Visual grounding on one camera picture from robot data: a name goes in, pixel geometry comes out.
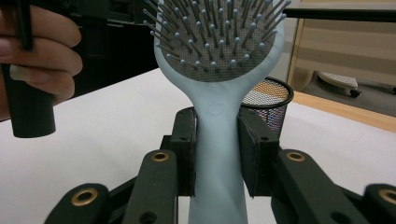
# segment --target black cylindrical object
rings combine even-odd
[[[14,136],[33,138],[55,132],[52,96],[23,81],[12,80],[9,64],[2,64]]]
[[[242,107],[255,111],[279,138],[294,92],[287,83],[267,77],[245,96]]]

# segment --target finger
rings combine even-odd
[[[6,87],[4,85],[2,70],[0,69],[0,121],[9,119]]]
[[[81,71],[81,58],[69,47],[44,38],[35,38],[34,44],[28,52],[19,48],[16,38],[0,37],[0,63],[61,70],[72,76]]]
[[[0,6],[0,35],[15,35],[17,19],[15,8]],[[60,42],[69,48],[81,40],[77,25],[70,19],[43,9],[31,6],[31,23],[34,36]]]
[[[65,71],[11,65],[9,73],[14,80],[26,81],[52,94],[56,105],[71,98],[75,91],[74,79]]]

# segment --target white desk surface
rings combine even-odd
[[[155,69],[54,108],[57,132],[36,139],[0,123],[0,223],[43,223],[70,189],[110,190],[135,177],[143,157],[170,134],[190,100]],[[370,183],[396,186],[396,133],[290,103],[283,148],[311,155],[336,184],[362,194]],[[275,223],[268,198],[247,198],[250,224]],[[179,198],[187,223],[188,198]]]

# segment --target light blue hairbrush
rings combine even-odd
[[[290,1],[147,2],[155,56],[197,113],[196,183],[190,224],[247,224],[237,130],[239,107],[283,50]]]

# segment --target black mesh pen holder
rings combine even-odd
[[[279,138],[293,89],[286,83],[267,77],[245,97],[241,106],[255,111]]]

